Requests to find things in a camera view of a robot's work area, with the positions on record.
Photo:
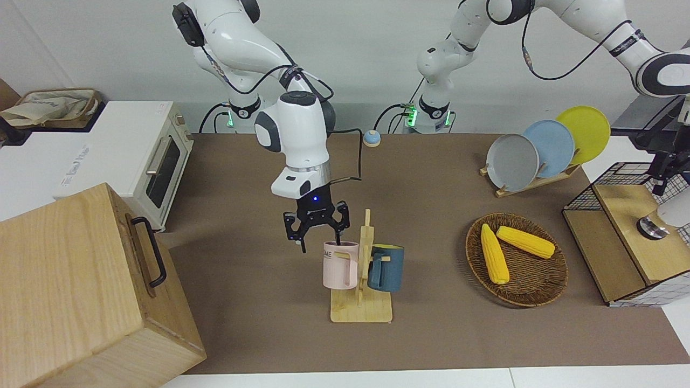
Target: black handle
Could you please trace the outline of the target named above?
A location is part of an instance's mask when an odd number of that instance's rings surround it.
[[[148,239],[151,240],[151,246],[153,247],[153,254],[156,256],[156,263],[158,263],[158,269],[161,271],[160,276],[148,284],[151,286],[151,288],[156,288],[159,285],[163,284],[163,282],[166,281],[166,278],[168,277],[168,273],[166,272],[166,265],[163,263],[163,258],[161,257],[161,251],[158,249],[158,243],[156,242],[156,237],[153,235],[153,228],[151,227],[151,223],[146,219],[146,217],[132,218],[132,225],[141,224],[141,223],[144,223],[144,225],[146,226],[146,232],[148,233]]]

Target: corn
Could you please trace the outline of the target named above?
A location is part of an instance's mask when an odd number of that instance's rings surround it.
[[[495,284],[506,284],[510,281],[511,276],[501,245],[487,224],[482,225],[482,251],[491,281]]]
[[[555,245],[550,241],[507,226],[501,226],[496,235],[515,248],[537,255],[542,259],[551,258],[556,250]]]

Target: wire basket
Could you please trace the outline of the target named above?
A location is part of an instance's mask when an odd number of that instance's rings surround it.
[[[482,251],[483,224],[488,224],[495,232],[499,226],[509,226],[541,237],[554,243],[555,253],[550,259],[542,259],[499,240],[511,280],[506,284],[493,284]],[[561,296],[568,284],[568,266],[556,241],[541,226],[519,215],[492,213],[478,219],[467,233],[465,249],[470,268],[482,286],[510,304],[521,307],[548,304]]]

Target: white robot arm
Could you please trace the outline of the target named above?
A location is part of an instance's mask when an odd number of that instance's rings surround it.
[[[605,47],[630,72],[639,93],[652,97],[690,94],[690,49],[658,50],[628,20],[624,0],[464,0],[449,39],[417,58],[426,82],[416,102],[415,130],[434,133],[443,127],[453,88],[449,75],[472,62],[480,38],[492,23],[515,23],[539,8],[548,8],[572,29]],[[526,50],[524,56],[533,71]]]
[[[255,87],[249,84],[257,86],[269,76],[286,90],[275,105],[255,115],[259,143],[286,158],[286,167],[271,191],[297,200],[297,212],[285,213],[284,222],[288,239],[301,243],[302,250],[304,236],[312,226],[331,226],[339,241],[340,233],[350,224],[345,202],[336,206],[331,202],[326,136],[335,126],[335,111],[328,102],[330,96],[322,96],[288,53],[255,27],[259,17],[256,1],[192,0],[175,6],[172,15],[187,43],[194,47],[197,63],[229,87],[232,103],[260,105]],[[336,209],[340,221],[333,219]],[[300,224],[295,231],[292,225],[296,219]]]

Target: plate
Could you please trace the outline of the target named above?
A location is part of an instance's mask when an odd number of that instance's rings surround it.
[[[511,280],[493,284],[489,278],[482,251],[482,224],[496,232],[499,226],[510,226],[551,241],[556,250],[550,259],[542,259],[498,240],[508,264]],[[521,307],[536,307],[553,302],[568,285],[568,266],[558,243],[541,226],[519,215],[492,213],[478,219],[467,233],[467,261],[479,283],[499,299]]]
[[[611,137],[611,125],[606,115],[591,106],[574,106],[561,113],[556,120],[568,127],[578,153],[572,164],[589,162],[599,156]]]
[[[568,128],[555,120],[542,120],[522,133],[534,144],[539,161],[546,164],[537,174],[540,178],[555,177],[568,168],[575,153],[575,140]]]
[[[539,154],[525,136],[503,135],[491,144],[486,164],[489,178],[496,187],[521,191],[537,176]]]

